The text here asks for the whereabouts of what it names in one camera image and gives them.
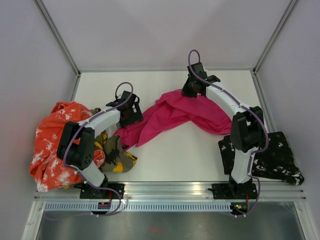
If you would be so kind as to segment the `pink trousers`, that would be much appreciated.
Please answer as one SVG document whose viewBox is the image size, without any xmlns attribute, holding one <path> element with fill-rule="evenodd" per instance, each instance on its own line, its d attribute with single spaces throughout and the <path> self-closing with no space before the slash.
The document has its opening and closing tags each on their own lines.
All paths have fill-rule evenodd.
<svg viewBox="0 0 320 240">
<path fill-rule="evenodd" d="M 232 121 L 213 101 L 183 96 L 180 89 L 166 92 L 143 114 L 143 121 L 118 129 L 122 147 L 140 147 L 164 131 L 192 122 L 214 135 L 229 135 Z"/>
</svg>

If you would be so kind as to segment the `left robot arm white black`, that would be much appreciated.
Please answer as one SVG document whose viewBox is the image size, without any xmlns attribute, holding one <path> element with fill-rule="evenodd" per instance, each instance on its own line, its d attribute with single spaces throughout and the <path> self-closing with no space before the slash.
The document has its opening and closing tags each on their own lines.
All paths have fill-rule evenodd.
<svg viewBox="0 0 320 240">
<path fill-rule="evenodd" d="M 136 94 L 124 91 L 91 117 L 64 125 L 56 155 L 66 168 L 74 170 L 84 180 L 81 191 L 86 199 L 109 198 L 114 194 L 107 176 L 94 162 L 95 139 L 112 125 L 124 128 L 143 121 L 139 103 Z"/>
</svg>

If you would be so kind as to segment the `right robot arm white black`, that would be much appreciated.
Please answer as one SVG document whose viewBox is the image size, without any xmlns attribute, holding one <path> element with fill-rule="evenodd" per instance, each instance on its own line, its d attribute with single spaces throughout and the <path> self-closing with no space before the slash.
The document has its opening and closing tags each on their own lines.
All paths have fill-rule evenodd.
<svg viewBox="0 0 320 240">
<path fill-rule="evenodd" d="M 268 133 L 264 125 L 263 111 L 251 107 L 226 90 L 215 75 L 208 76 L 201 62 L 187 67 L 188 77 L 182 88 L 186 97 L 204 96 L 216 103 L 231 119 L 230 142 L 235 148 L 234 164 L 227 192 L 240 198 L 253 189 L 252 162 L 259 147 L 268 147 Z"/>
</svg>

